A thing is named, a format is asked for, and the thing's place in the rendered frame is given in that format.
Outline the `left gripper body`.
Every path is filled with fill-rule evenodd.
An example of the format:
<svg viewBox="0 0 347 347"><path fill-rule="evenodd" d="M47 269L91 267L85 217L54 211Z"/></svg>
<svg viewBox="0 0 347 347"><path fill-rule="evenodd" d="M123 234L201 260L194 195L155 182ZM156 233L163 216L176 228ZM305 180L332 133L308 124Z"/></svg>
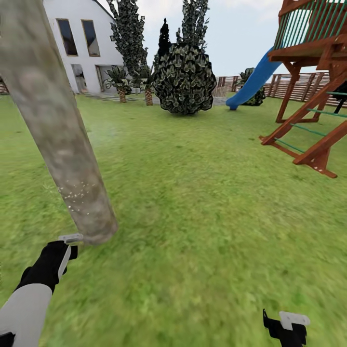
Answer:
<svg viewBox="0 0 347 347"><path fill-rule="evenodd" d="M72 246L71 247L71 256L70 256L69 260L77 259L77 254L78 254L77 245Z"/></svg>

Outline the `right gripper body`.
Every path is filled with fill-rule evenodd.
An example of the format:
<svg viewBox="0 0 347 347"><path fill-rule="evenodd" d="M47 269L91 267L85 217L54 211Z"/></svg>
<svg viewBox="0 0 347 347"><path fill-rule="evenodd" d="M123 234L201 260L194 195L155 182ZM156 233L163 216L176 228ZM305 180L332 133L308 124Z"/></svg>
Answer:
<svg viewBox="0 0 347 347"><path fill-rule="evenodd" d="M268 320L269 333L273 338L280 340L281 345L291 340L296 341L300 345L306 345L306 331L305 328L300 324L293 324L293 330L284 329L279 320Z"/></svg>

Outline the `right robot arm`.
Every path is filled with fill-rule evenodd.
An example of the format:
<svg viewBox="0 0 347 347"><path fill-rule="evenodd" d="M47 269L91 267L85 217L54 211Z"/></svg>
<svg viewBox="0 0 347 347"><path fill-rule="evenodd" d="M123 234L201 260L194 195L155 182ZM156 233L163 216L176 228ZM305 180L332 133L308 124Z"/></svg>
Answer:
<svg viewBox="0 0 347 347"><path fill-rule="evenodd" d="M264 325L269 329L270 336L279 339L282 347L306 345L305 325L310 324L308 316L282 311L280 317L279 321L264 316Z"/></svg>

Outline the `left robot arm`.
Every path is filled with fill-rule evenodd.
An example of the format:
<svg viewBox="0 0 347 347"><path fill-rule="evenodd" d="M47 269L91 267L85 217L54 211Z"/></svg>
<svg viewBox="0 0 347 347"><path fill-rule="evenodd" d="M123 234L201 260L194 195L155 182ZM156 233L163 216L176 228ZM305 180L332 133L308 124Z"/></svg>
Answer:
<svg viewBox="0 0 347 347"><path fill-rule="evenodd" d="M33 267L24 270L20 284L0 307L0 335L13 333L0 336L0 347L38 347L55 285L67 262L77 259L77 245L68 243L82 239L78 233L59 236L47 243Z"/></svg>

